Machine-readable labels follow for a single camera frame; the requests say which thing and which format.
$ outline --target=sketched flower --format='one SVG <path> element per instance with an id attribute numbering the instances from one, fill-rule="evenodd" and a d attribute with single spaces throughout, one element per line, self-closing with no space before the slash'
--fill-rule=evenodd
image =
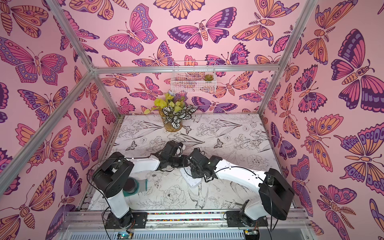
<path id="1" fill-rule="evenodd" d="M 268 171 L 269 164 L 267 159 L 263 159 L 259 155 L 252 154 L 247 157 L 248 166 L 250 169 L 258 171 Z"/>
<path id="2" fill-rule="evenodd" d="M 186 203 L 184 190 L 181 190 L 179 185 L 171 186 L 168 190 L 164 191 L 161 197 L 161 204 L 167 210 L 181 209 L 181 205 L 185 205 Z"/>

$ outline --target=table surface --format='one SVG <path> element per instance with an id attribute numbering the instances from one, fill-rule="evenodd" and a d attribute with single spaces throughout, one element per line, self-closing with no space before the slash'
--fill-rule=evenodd
<path id="1" fill-rule="evenodd" d="M 161 150 L 167 141 L 183 142 L 189 154 L 199 147 L 210 158 L 216 155 L 236 165 L 254 170 L 279 169 L 262 121 L 257 114 L 196 114 L 183 121 L 178 132 L 167 132 L 159 115 L 126 116 L 111 152 L 127 157 L 148 156 Z M 134 210 L 238 209 L 255 193 L 237 183 L 215 179 L 204 180 L 191 188 L 180 171 L 144 171 L 131 174 L 147 179 L 147 191 L 126 197 Z M 107 207 L 99 192 L 95 192 L 89 210 Z"/>

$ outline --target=metal beam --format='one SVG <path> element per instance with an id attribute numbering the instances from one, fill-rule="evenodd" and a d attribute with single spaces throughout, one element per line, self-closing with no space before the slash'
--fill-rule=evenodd
<path id="1" fill-rule="evenodd" d="M 212 66 L 207 69 L 207 65 L 201 66 L 177 66 L 179 71 L 211 71 Z M 96 74 L 111 74 L 111 73 L 171 73 L 172 66 L 158 67 L 118 67 L 118 68 L 94 68 Z M 247 64 L 247 65 L 216 65 L 216 72 L 236 72 L 236 71 L 277 71 L 279 64 Z"/>
<path id="2" fill-rule="evenodd" d="M 68 109 L 72 106 L 81 91 L 91 81 L 93 74 L 88 72 L 68 96 L 61 102 L 59 107 L 49 116 L 45 123 L 33 134 L 20 152 L 12 159 L 8 166 L 0 174 L 0 197 L 8 186 L 16 178 L 19 172 L 25 167 L 35 151 L 39 148 L 44 139 L 52 132 L 56 124 L 63 118 Z"/>
<path id="3" fill-rule="evenodd" d="M 300 13 L 299 18 L 296 20 L 296 25 L 295 25 L 293 32 L 289 38 L 287 46 L 285 47 L 284 53 L 281 56 L 280 61 L 279 61 L 279 64 L 281 67 L 273 75 L 273 77 L 269 83 L 269 86 L 268 86 L 268 88 L 264 94 L 263 101 L 260 104 L 260 107 L 259 107 L 259 115 L 260 116 L 262 116 L 262 114 L 265 110 L 265 107 L 266 107 L 269 99 L 271 98 L 273 91 L 275 90 L 276 85 L 279 83 L 280 78 L 284 73 L 284 68 L 287 65 L 287 63 L 291 57 L 291 53 L 293 52 L 293 50 L 296 46 L 296 43 L 300 38 L 301 33 L 304 31 L 304 28 L 308 22 L 308 19 L 310 18 L 313 10 L 316 7 L 317 1 L 318 0 L 307 0 L 305 5 L 304 5 L 303 10 Z"/>

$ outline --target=butterfly wing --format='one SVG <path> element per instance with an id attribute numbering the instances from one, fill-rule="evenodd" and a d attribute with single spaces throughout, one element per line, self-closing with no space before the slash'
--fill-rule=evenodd
<path id="1" fill-rule="evenodd" d="M 116 88 L 124 88 L 127 93 L 130 92 L 128 85 L 117 78 L 102 78 L 101 80 L 106 86 L 115 86 Z"/>
<path id="2" fill-rule="evenodd" d="M 55 193 L 53 192 L 55 181 L 56 170 L 52 170 L 36 189 L 28 207 L 34 211 L 44 211 L 49 208 L 55 200 Z"/>
<path id="3" fill-rule="evenodd" d="M 275 45 L 273 46 L 272 52 L 278 53 L 280 51 L 283 51 L 285 49 L 285 46 L 287 45 L 287 42 L 289 40 L 290 35 L 282 36 L 279 38 Z"/>
<path id="4" fill-rule="evenodd" d="M 361 108 L 375 113 L 384 113 L 384 82 L 379 78 L 361 77 Z"/>
<path id="5" fill-rule="evenodd" d="M 89 154 L 85 147 L 72 148 L 68 153 L 68 158 L 72 158 L 74 162 L 79 162 L 83 170 L 89 165 Z"/>
<path id="6" fill-rule="evenodd" d="M 336 212 L 333 210 L 327 210 L 325 212 L 325 217 L 330 222 L 330 224 L 336 228 L 342 240 L 349 240 L 349 236 L 347 230 L 345 229 L 344 223 L 341 221 Z"/>
<path id="7" fill-rule="evenodd" d="M 84 114 L 77 108 L 73 109 L 73 113 L 77 118 L 77 125 L 82 128 L 81 131 L 85 136 L 87 134 L 87 119 L 85 118 Z"/>
<path id="8" fill-rule="evenodd" d="M 115 117 L 115 115 L 112 113 L 112 111 L 110 111 L 110 110 L 108 110 L 108 109 L 106 109 L 106 108 L 103 108 L 102 110 L 101 110 L 101 112 L 104 114 L 104 116 L 105 116 L 105 122 L 107 123 L 107 124 L 111 124 L 111 122 L 115 122 L 116 121 L 116 117 Z"/>
<path id="9" fill-rule="evenodd" d="M 64 156 L 64 147 L 67 145 L 69 138 L 71 136 L 71 127 L 67 126 L 63 128 L 56 136 L 53 138 L 51 142 L 51 149 L 49 152 L 49 159 L 51 161 L 60 161 L 61 158 Z"/>

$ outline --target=pink butterfly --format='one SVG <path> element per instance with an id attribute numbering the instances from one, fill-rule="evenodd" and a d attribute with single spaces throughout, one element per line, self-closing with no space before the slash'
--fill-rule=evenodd
<path id="1" fill-rule="evenodd" d="M 179 64 L 174 63 L 173 58 L 171 57 L 172 52 L 168 47 L 167 41 L 163 41 L 159 49 L 157 50 L 157 58 L 155 58 L 155 54 L 153 54 L 153 59 L 136 59 L 132 62 L 141 67 L 156 67 L 156 66 L 179 66 Z M 161 73 L 154 73 L 156 78 L 159 79 L 159 75 Z"/>
<path id="2" fill-rule="evenodd" d="M 106 108 L 103 108 L 102 110 L 101 110 L 101 112 L 104 114 L 104 116 L 105 116 L 105 122 L 107 123 L 107 124 L 111 124 L 111 122 L 115 122 L 116 121 L 116 117 L 115 117 L 115 115 L 113 114 L 113 112 L 108 108 L 108 109 L 106 109 Z"/>
<path id="3" fill-rule="evenodd" d="M 152 20 L 148 15 L 148 7 L 144 4 L 139 4 L 131 13 L 129 19 L 128 30 L 127 22 L 125 22 L 127 28 L 127 34 L 119 33 L 110 36 L 105 42 L 104 46 L 110 49 L 116 49 L 120 52 L 128 50 L 136 55 L 140 55 L 144 51 L 144 47 L 141 42 L 153 43 L 157 37 L 149 27 L 151 26 Z"/>
<path id="4" fill-rule="evenodd" d="M 192 102 L 195 106 L 197 106 L 197 109 L 203 113 L 205 113 L 207 110 L 213 110 L 214 113 L 225 113 L 224 111 L 229 112 L 237 108 L 237 105 L 233 103 L 211 103 L 211 101 L 202 97 L 192 97 Z"/>
<path id="5" fill-rule="evenodd" d="M 89 114 L 87 114 L 87 111 L 84 109 L 83 110 L 84 114 L 83 114 L 77 108 L 74 108 L 73 112 L 74 112 L 74 115 L 77 117 L 77 125 L 82 128 L 81 131 L 83 132 L 83 135 L 85 136 L 89 131 L 91 131 L 91 134 L 93 134 L 95 132 L 95 127 L 97 125 L 99 110 L 97 110 L 92 114 L 92 109 L 91 109 Z"/>
<path id="6" fill-rule="evenodd" d="M 262 96 L 264 96 L 265 91 L 269 85 L 267 81 L 268 78 L 262 78 L 259 82 L 258 90 L 254 90 L 254 93 L 246 93 L 239 97 L 239 99 L 245 99 L 245 101 L 250 100 L 251 102 L 259 103 L 263 100 Z"/>
<path id="7" fill-rule="evenodd" d="M 235 20 L 235 16 L 236 8 L 226 8 L 213 15 L 205 26 L 202 23 L 205 20 L 195 23 L 199 24 L 198 28 L 189 25 L 177 26 L 168 31 L 168 36 L 181 44 L 189 39 L 185 44 L 187 49 L 202 48 L 202 38 L 208 41 L 208 35 L 214 43 L 218 43 L 220 39 L 226 38 L 229 35 L 229 31 L 221 28 L 230 28 Z"/>
<path id="8" fill-rule="evenodd" d="M 135 88 L 138 91 L 145 91 L 145 92 L 135 92 L 131 93 L 130 96 L 134 98 L 141 98 L 144 100 L 147 100 L 148 98 L 151 100 L 155 100 L 157 96 L 163 95 L 163 92 L 159 90 L 159 86 L 154 84 L 152 79 L 150 77 L 145 77 L 145 85 L 142 83 L 139 83 L 142 88 Z"/>
<path id="9" fill-rule="evenodd" d="M 35 83 L 38 75 L 42 74 L 46 84 L 57 86 L 57 74 L 62 73 L 64 66 L 67 65 L 62 55 L 51 53 L 39 60 L 38 56 L 32 57 L 20 45 L 6 38 L 0 37 L 0 46 L 1 60 L 16 66 L 16 72 L 22 83 Z"/>
<path id="10" fill-rule="evenodd" d="M 245 65 L 248 64 L 248 60 L 246 59 L 248 57 L 249 51 L 245 49 L 245 45 L 242 43 L 237 44 L 234 49 L 232 50 L 231 56 L 228 56 L 224 60 L 218 56 L 215 55 L 207 55 L 205 56 L 205 60 L 209 61 L 207 65 Z M 226 72 L 216 72 L 216 75 L 218 77 L 222 77 L 226 74 Z"/>
<path id="11" fill-rule="evenodd" d="M 127 97 L 120 99 L 120 105 L 118 105 L 118 111 L 121 115 L 128 114 L 133 110 L 135 110 L 135 106 L 129 103 L 129 100 Z"/>
<path id="12" fill-rule="evenodd" d="M 74 67 L 74 81 L 76 83 L 79 83 L 82 78 L 83 78 L 83 76 L 81 75 L 81 72 L 79 71 L 77 66 L 75 66 Z M 84 94 L 85 94 L 86 98 L 88 98 L 88 96 L 90 96 L 92 106 L 94 106 L 97 109 L 96 99 L 97 99 L 97 93 L 98 92 L 99 92 L 99 88 L 96 86 L 96 83 L 93 83 L 93 84 L 90 83 L 90 84 L 88 84 L 88 86 L 86 86 L 86 88 L 84 88 L 84 90 L 80 93 L 80 95 L 78 96 L 78 98 L 75 101 L 79 101 L 80 99 L 82 99 Z"/>
<path id="13" fill-rule="evenodd" d="M 72 18 L 71 14 L 68 11 L 66 11 L 66 10 L 63 10 L 63 12 L 64 12 L 64 15 L 67 17 L 68 22 L 70 22 L 70 25 L 71 25 L 73 31 L 75 32 L 76 36 L 79 38 L 79 41 L 80 41 L 81 45 L 83 46 L 84 50 L 87 51 L 87 52 L 91 52 L 91 53 L 99 53 L 93 47 L 88 46 L 87 44 L 85 44 L 87 41 L 84 38 L 99 39 L 100 37 L 96 36 L 93 33 L 88 32 L 87 30 L 80 29 L 79 25 L 77 25 L 77 23 L 74 21 L 74 19 Z M 66 49 L 68 47 L 68 45 L 70 46 L 70 48 L 72 48 L 72 44 L 70 43 L 67 35 L 65 34 L 63 29 L 61 28 L 60 24 L 57 22 L 56 18 L 54 16 L 53 16 L 53 18 L 55 19 L 55 21 L 57 23 L 57 26 L 59 27 L 60 32 L 62 34 L 60 50 L 63 51 L 64 49 Z M 77 54 L 75 49 L 73 49 L 73 59 L 74 59 L 75 62 L 77 61 L 78 57 L 79 57 L 79 55 Z"/>

